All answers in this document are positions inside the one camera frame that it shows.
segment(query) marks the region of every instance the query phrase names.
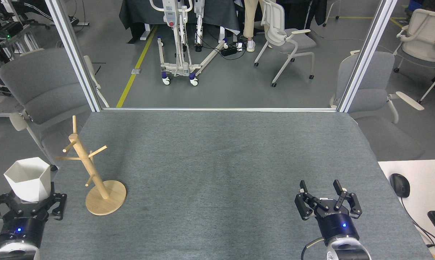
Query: patient lift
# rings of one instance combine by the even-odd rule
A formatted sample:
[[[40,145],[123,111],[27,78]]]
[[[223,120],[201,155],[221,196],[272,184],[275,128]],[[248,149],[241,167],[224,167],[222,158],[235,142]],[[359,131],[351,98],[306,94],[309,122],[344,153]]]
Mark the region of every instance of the patient lift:
[[[173,77],[176,76],[188,76],[190,83],[194,86],[198,85],[197,76],[203,71],[205,66],[216,56],[219,50],[226,45],[225,41],[219,42],[217,47],[211,51],[211,53],[200,63],[192,64],[190,56],[190,47],[187,43],[187,31],[186,24],[188,21],[187,13],[192,10],[192,0],[189,1],[189,7],[184,5],[183,0],[162,0],[163,8],[157,7],[153,0],[150,0],[150,5],[155,10],[164,12],[163,21],[171,27],[174,33],[174,41],[176,43],[176,64],[170,64],[164,62],[163,56],[163,43],[161,38],[158,37],[158,49],[160,51],[160,66],[161,66],[161,78],[165,85],[170,84],[170,78],[168,74]],[[202,23],[204,13],[204,0],[194,0],[194,11],[197,15],[197,32],[195,34],[195,50],[201,51],[202,47]],[[185,52],[187,53],[188,62],[185,61]]]

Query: wooden stand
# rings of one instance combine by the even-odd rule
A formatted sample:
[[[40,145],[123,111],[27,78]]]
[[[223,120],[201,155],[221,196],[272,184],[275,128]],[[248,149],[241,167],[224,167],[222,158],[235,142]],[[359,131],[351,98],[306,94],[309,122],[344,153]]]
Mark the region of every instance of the wooden stand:
[[[62,160],[81,160],[89,173],[89,180],[86,187],[91,181],[94,181],[95,187],[89,191],[86,196],[86,207],[94,215],[107,215],[119,209],[126,199],[126,187],[119,181],[102,181],[99,173],[94,166],[93,156],[107,148],[106,145],[98,150],[87,153],[77,134],[76,116],[73,116],[73,133],[69,135],[70,144],[63,149],[66,153],[72,147],[77,152],[78,157],[59,156],[56,159]]]

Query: gray tabletop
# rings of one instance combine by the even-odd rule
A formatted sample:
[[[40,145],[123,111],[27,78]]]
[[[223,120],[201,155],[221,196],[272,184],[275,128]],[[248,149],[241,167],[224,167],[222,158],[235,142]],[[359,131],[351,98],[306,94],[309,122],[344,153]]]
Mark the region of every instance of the gray tabletop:
[[[95,165],[128,195],[112,214],[89,213],[89,175],[66,161],[54,179],[65,216],[47,222],[42,259],[299,259],[320,237],[293,203],[301,179],[314,196],[337,198],[334,179],[357,194],[353,222],[374,260],[432,259],[346,113],[103,111],[80,137],[108,146]],[[305,259],[325,253],[318,243]]]

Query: round wooden base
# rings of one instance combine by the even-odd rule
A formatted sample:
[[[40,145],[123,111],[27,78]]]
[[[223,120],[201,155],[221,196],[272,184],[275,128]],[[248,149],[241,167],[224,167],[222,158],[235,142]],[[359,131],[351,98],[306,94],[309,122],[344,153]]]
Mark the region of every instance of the round wooden base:
[[[126,187],[119,181],[103,182],[109,197],[102,198],[97,187],[93,187],[86,196],[86,208],[94,215],[108,215],[119,209],[126,199]]]

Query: black mouse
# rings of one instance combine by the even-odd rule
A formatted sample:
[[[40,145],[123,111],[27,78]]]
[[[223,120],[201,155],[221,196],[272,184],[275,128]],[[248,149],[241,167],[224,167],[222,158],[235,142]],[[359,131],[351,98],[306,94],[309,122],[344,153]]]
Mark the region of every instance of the black mouse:
[[[389,177],[389,181],[397,196],[407,198],[410,195],[410,183],[407,178],[399,173],[393,173]]]

